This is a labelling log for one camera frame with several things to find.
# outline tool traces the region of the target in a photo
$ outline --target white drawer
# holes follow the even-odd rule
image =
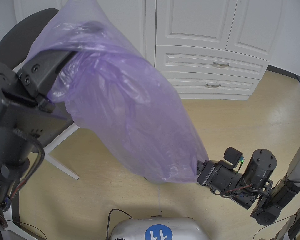
[[[261,79],[268,65],[266,60],[226,50],[156,46],[155,67],[161,72],[212,73]]]
[[[251,95],[259,83],[258,79],[211,73],[161,72],[161,74],[173,85],[177,92],[185,94]],[[236,98],[224,96],[223,99]]]

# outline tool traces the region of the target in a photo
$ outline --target plastic bag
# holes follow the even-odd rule
[[[48,98],[93,130],[131,172],[154,181],[195,182],[205,148],[172,85],[109,22],[95,0],[69,0],[33,43],[78,51]]]

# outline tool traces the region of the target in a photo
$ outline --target white logo symbol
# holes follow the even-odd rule
[[[160,240],[165,240],[167,236],[164,236],[162,229],[159,230]],[[150,231],[151,240],[157,240],[157,237],[153,236],[153,231]]]

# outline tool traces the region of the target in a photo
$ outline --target chair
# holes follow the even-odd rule
[[[6,64],[12,70],[21,65],[26,59],[32,43],[57,12],[58,10],[55,8],[45,9],[25,18],[15,25],[0,41],[0,62]],[[56,106],[66,114],[67,122],[63,128],[53,131],[49,135],[40,137],[39,141],[44,147],[45,159],[47,161],[71,177],[78,179],[79,176],[76,173],[49,155],[57,145],[79,128],[73,122],[71,115],[66,111],[64,103],[58,103]],[[20,221],[19,195],[13,199],[10,209],[4,213],[4,217],[8,220]],[[28,240],[43,239],[19,223],[8,222],[8,227],[5,230],[10,230]]]

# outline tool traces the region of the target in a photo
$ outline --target trash bag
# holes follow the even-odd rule
[[[109,22],[96,0],[69,0],[33,43],[77,51],[48,98],[65,102],[74,122],[93,130],[131,172],[189,183],[206,150],[172,85]]]

